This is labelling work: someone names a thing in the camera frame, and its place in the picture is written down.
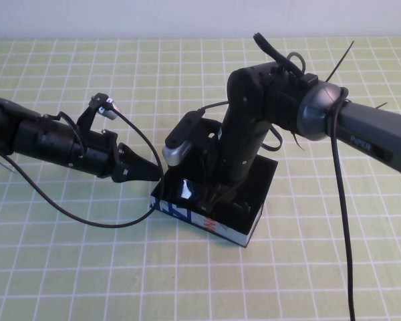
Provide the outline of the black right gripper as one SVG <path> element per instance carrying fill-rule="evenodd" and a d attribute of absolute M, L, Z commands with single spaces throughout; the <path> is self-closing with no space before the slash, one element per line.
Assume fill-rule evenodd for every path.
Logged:
<path fill-rule="evenodd" d="M 201 161 L 202 184 L 211 189 L 220 184 L 231 187 L 221 196 L 204 196 L 199 201 L 202 213 L 212 215 L 220 201 L 231 201 L 248 175 L 260 145 L 265 138 L 264 122 L 202 122 L 215 137 L 207 140 L 208 153 Z"/>

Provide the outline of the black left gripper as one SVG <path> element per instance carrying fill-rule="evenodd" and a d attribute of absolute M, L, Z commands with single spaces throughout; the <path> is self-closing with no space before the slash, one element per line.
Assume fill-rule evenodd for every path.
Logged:
<path fill-rule="evenodd" d="M 89 131 L 86 136 L 87 150 L 81 160 L 81 172 L 99 178 L 112 176 L 115 183 L 158 181 L 160 179 L 158 165 L 136 154 L 122 142 L 118 144 L 119 164 L 116 165 L 114 152 L 117 149 L 117 137 L 115 132 L 109 130 L 104 133 Z"/>

